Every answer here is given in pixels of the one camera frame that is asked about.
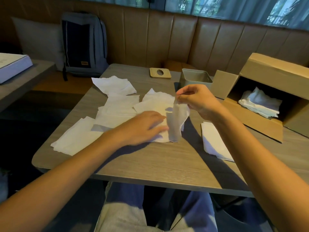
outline wooden table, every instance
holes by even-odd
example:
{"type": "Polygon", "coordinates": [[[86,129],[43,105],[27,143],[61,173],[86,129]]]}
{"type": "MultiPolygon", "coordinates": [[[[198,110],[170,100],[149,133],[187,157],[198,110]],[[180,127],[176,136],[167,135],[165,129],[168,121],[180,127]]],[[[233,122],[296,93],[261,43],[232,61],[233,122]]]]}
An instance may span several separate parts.
{"type": "MultiPolygon", "coordinates": [[[[103,77],[113,75],[128,78],[137,94],[141,95],[140,99],[150,88],[175,94],[173,81],[150,78],[149,68],[112,64],[103,77]]],[[[35,153],[32,164],[41,171],[47,171],[70,158],[69,155],[53,151],[50,144],[80,118],[95,118],[97,108],[103,106],[106,100],[107,96],[93,86],[35,153]]],[[[191,110],[180,142],[124,147],[114,153],[92,178],[253,197],[235,163],[219,160],[204,151],[202,122],[199,114],[191,110]]],[[[280,144],[248,129],[266,148],[309,183],[308,138],[284,128],[284,142],[280,144]]]]}
{"type": "Polygon", "coordinates": [[[56,70],[54,62],[32,60],[33,66],[0,84],[0,112],[30,91],[50,72],[56,70]]]}

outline person's right arm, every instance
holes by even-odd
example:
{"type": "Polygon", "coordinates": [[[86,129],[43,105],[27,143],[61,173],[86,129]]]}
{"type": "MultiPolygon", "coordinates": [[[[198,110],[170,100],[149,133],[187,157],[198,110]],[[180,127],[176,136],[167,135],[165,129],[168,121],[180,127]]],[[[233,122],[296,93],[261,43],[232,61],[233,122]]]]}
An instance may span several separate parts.
{"type": "Polygon", "coordinates": [[[277,229],[309,231],[309,185],[269,152],[206,86],[185,86],[176,95],[178,101],[187,103],[214,124],[253,195],[277,229]]]}

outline square container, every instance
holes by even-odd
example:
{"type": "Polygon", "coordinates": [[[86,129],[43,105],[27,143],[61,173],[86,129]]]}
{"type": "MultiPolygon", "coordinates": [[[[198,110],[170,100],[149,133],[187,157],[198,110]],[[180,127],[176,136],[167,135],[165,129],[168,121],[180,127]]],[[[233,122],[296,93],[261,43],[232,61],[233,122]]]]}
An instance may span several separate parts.
{"type": "Polygon", "coordinates": [[[213,83],[206,71],[185,68],[182,69],[179,82],[179,89],[190,84],[203,84],[210,89],[213,83]]]}

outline hand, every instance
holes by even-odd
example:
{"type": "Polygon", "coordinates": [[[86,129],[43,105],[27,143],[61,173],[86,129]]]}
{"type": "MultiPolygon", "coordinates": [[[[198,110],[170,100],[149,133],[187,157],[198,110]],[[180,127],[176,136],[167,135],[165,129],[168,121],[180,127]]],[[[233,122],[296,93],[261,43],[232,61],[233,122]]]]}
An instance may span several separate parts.
{"type": "Polygon", "coordinates": [[[187,85],[176,92],[176,98],[196,110],[205,120],[211,120],[211,115],[222,107],[220,102],[205,85],[187,85]]]}
{"type": "Polygon", "coordinates": [[[121,141],[122,146],[138,145],[151,140],[157,134],[168,130],[168,126],[157,126],[165,116],[155,111],[143,113],[108,131],[121,141]]]}

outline window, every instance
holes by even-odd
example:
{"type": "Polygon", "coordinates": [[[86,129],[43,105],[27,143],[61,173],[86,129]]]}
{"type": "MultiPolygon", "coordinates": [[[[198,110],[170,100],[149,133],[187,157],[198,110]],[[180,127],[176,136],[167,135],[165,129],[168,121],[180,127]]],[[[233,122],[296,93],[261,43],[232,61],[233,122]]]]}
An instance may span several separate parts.
{"type": "Polygon", "coordinates": [[[89,0],[309,30],[309,0],[89,0]]]}

